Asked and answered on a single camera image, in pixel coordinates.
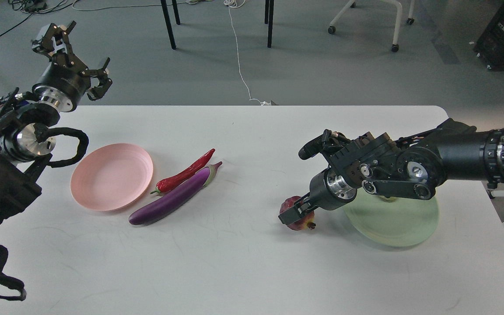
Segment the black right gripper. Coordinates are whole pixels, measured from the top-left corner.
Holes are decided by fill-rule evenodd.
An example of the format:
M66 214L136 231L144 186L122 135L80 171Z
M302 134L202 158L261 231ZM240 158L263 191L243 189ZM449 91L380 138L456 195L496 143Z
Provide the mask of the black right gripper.
M315 207L335 210L354 201L356 196L356 188L349 186L334 169L325 169L311 179L309 194L289 197L281 204L279 219L287 227L316 227Z

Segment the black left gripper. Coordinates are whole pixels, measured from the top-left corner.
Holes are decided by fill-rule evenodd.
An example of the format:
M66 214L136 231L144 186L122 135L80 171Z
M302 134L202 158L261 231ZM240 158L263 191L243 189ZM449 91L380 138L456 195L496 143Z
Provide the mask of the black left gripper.
M31 42L32 51L49 60L46 70L32 86L32 92L42 101L56 99L53 105L59 112L74 111L85 93L90 101L99 100L112 86L107 70L109 57L99 69L86 68L84 77L76 72L83 69L83 62L74 54L69 40L75 26L76 21L67 26L51 23ZM98 80L98 84L90 87L91 79Z

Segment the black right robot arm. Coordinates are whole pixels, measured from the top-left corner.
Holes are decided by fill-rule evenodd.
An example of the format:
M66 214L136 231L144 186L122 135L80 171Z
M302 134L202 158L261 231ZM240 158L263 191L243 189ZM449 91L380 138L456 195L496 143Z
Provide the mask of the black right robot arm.
M449 179L504 183L504 128L478 132L447 119L436 128L393 140L386 133L355 139L326 129L299 151L302 160L321 154L328 167L310 181L309 192L282 209L290 227L315 209L338 209L358 189L370 195L430 200Z

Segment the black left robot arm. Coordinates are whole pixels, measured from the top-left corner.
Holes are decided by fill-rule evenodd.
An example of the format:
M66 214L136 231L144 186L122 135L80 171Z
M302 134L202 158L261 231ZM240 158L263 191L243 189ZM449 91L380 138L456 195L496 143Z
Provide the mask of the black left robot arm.
M102 98L110 86L107 58L90 69L74 54L69 35L76 26L54 23L42 28L32 42L35 53L49 64L30 91L19 88L0 98L0 224L22 213L41 195L37 184L47 167L78 163L86 154L89 138L83 131L57 127L61 113L74 111L82 96ZM0 299L26 299L24 283L4 274L8 249L0 245Z

